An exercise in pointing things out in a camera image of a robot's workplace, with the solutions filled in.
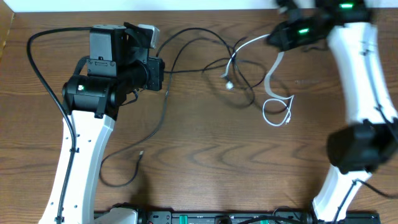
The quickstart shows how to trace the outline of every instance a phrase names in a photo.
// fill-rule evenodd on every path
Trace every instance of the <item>wooden table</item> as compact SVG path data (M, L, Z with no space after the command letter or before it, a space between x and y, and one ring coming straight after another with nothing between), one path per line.
M386 82L398 103L398 11L379 11L379 44ZM243 36L270 32L283 18L274 10L197 12L76 12L16 14L0 64L0 222L37 222L49 199L62 144L62 117L36 78L26 56L27 39L40 31L60 27L122 24L124 21L156 25L160 43L187 27L205 27L229 44ZM193 31L172 41L161 57L166 69L187 41L211 37ZM61 98L61 89L78 59L89 54L88 32L52 34L36 40L33 55L40 71ZM243 50L239 58L270 68L277 50L262 42ZM176 69L203 68L220 57L225 48L209 42L189 46ZM250 82L262 70L241 65ZM225 90L219 78L223 69L208 72L220 93L244 101L241 93ZM261 112L250 107L226 106L210 90L200 73L176 74L162 129L149 141L111 159L104 175L123 183L134 172L145 150L138 178L128 187L112 189L98 184L95 209L106 210L119 202L174 210L260 211L281 205L307 208L319 192L329 168L327 136L345 125L345 105L331 52L300 49L286 53L275 72L296 95L289 125L273 128ZM284 91L273 82L274 91ZM260 104L268 96L255 89ZM165 91L143 91L139 101L122 107L105 154L124 148L148 135L159 121ZM281 116L271 117L277 121ZM371 184L396 192L398 160L382 166ZM398 202L383 199L362 188L350 210L377 210L384 223L398 223Z

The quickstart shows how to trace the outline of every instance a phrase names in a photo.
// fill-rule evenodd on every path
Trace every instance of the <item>white wall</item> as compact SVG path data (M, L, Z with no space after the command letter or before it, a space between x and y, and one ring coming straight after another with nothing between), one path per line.
M272 9L274 0L4 0L14 12L159 11ZM295 0L313 7L315 0ZM376 7L398 7L398 0L368 0Z

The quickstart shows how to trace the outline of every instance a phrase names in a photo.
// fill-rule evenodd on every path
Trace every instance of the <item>green led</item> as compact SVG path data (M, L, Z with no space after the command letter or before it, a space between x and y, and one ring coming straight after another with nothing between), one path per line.
M352 9L354 7L354 4L353 3L343 3L343 4L340 4L340 8L342 8L342 9Z
M310 29L309 29L309 28L300 29L300 30L298 31L299 34L306 34L307 32L310 32Z

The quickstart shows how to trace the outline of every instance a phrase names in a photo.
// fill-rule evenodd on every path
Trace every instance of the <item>white cable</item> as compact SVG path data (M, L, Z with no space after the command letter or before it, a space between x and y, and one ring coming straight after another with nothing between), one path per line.
M254 39L252 39L252 40L250 40L250 41L247 41L247 42L244 43L242 46L240 46L240 47L235 51L235 53L232 54L231 58L229 59L228 64L226 65L225 73L224 73L221 77L226 77L226 76L228 75L229 66L231 65L232 59L235 57L235 55L238 53L239 50L241 50L244 46L247 46L248 44L251 44L251 43L253 43L253 42L255 42L255 41L259 40L259 39L263 39L263 38L266 38L266 37L268 37L268 36L269 36L269 34L265 34L265 35L256 37L256 38L254 38Z
M278 67L278 65L280 64L280 61L282 61L283 57L284 57L284 52L280 52L280 53L278 54L278 57L276 58L276 61L275 61L274 65L272 66L272 68L269 70L269 72L267 73L266 77L264 78L264 88L266 89L266 93L268 93L268 95L270 95L270 96L273 97L273 98L268 99L268 100L266 100L266 101L264 102L264 104L263 104L263 106L262 106L262 117L264 118L264 120L265 120L268 124L270 124L270 125L272 125L272 126L274 126L274 127L279 127L279 126L282 126L284 123L286 123L286 124L289 123L289 121L290 121L290 119L291 119L291 117L292 117L291 109L292 109L292 102L293 102L293 99L294 99L294 95L289 96L289 97L283 97L283 96L276 95L274 92L272 92L272 90L271 90L271 84L270 84L271 75L274 73L275 69ZM286 105L286 103L283 102L283 100L290 100L289 105ZM270 122L270 121L266 118L265 108L266 108L266 104L267 104L268 102L270 102L270 101L277 101L277 102L280 102L280 103L282 103L284 106L287 107L287 109L286 109L287 112L286 112L285 118L284 118L284 119L282 120L282 122L280 122L279 124L274 124L274 123Z

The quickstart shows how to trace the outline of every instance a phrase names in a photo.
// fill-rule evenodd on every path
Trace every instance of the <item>cable connector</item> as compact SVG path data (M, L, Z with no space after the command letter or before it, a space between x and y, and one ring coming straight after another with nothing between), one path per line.
M227 90L232 90L234 88L234 84L231 81L228 81L225 84L225 87L226 87Z

